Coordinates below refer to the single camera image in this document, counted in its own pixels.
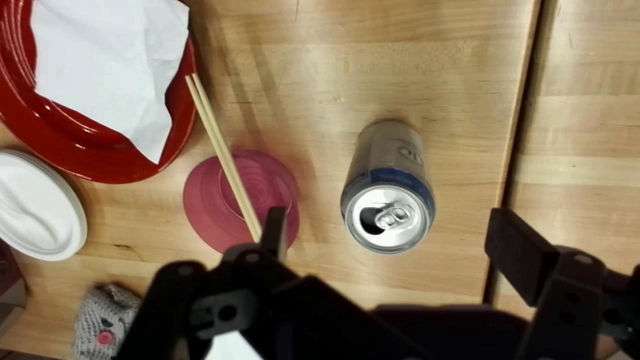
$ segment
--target wooden surface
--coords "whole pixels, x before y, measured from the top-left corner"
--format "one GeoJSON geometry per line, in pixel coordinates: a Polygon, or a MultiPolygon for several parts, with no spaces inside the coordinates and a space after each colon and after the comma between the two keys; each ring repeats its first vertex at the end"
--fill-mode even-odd
{"type": "MultiPolygon", "coordinates": [[[[532,12],[532,0],[192,3],[202,81],[222,133],[235,148],[265,150],[297,174],[294,271],[319,275],[362,307],[480,302],[484,230],[503,197],[532,12]],[[361,248],[339,213],[357,136],[386,117],[425,136],[439,202],[433,234],[404,257],[361,248]]],[[[89,245],[62,265],[21,259],[33,301],[0,349],[67,358],[93,284],[144,293],[164,263],[214,266],[221,257],[183,213],[185,181],[211,154],[197,126],[185,154],[152,181],[73,181],[89,210],[89,245]]]]}
{"type": "MultiPolygon", "coordinates": [[[[557,245],[640,263],[640,3],[554,0],[512,208],[557,245]]],[[[503,284],[500,307],[528,315],[503,284]]]]}

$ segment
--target can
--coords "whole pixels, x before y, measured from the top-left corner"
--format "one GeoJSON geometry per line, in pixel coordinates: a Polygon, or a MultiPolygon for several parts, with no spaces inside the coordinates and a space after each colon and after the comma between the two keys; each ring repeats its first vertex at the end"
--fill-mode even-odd
{"type": "Polygon", "coordinates": [[[400,254],[423,242],[436,217],[425,170],[420,135],[382,121],[362,131],[341,197],[353,238],[380,254],[400,254]]]}

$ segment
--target white napkin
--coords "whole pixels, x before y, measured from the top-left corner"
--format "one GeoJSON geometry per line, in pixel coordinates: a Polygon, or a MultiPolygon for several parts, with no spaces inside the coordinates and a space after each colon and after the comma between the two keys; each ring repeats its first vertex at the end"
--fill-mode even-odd
{"type": "Polygon", "coordinates": [[[34,0],[33,30],[36,93],[124,135],[158,165],[188,8],[179,0],[34,0]]]}

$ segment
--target pink cup lid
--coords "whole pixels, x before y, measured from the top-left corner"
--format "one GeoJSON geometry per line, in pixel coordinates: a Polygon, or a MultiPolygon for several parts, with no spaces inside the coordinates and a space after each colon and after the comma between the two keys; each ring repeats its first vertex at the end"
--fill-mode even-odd
{"type": "MultiPolygon", "coordinates": [[[[272,206],[289,208],[289,245],[292,245],[301,229],[292,174],[263,153],[241,153],[235,160],[263,224],[272,206]]],[[[183,202],[192,229],[217,252],[253,242],[218,158],[208,158],[191,172],[183,202]]]]}

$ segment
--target chopstick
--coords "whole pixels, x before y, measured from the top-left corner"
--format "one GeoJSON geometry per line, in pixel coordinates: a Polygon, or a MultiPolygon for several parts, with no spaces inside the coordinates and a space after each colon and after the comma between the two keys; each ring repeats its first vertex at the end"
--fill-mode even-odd
{"type": "Polygon", "coordinates": [[[221,126],[217,123],[217,117],[214,117],[214,110],[208,103],[208,97],[202,89],[202,83],[199,78],[199,75],[192,75],[192,76],[186,76],[186,84],[188,84],[188,91],[197,103],[197,108],[199,108],[199,114],[201,114],[201,121],[205,124],[205,131],[208,135],[208,141],[212,142],[218,158],[221,158],[221,165],[222,165],[222,170],[225,170],[225,176],[229,181],[229,185],[233,187],[233,192],[239,200],[239,206],[241,206],[241,213],[242,213],[242,219],[255,238],[255,242],[260,242],[260,236],[263,236],[263,226],[260,226],[260,220],[256,217],[256,210],[246,195],[246,188],[242,185],[242,179],[239,174],[239,169],[236,169],[236,163],[230,154],[230,150],[227,148],[227,142],[222,139],[222,133],[221,133],[221,126]]]}

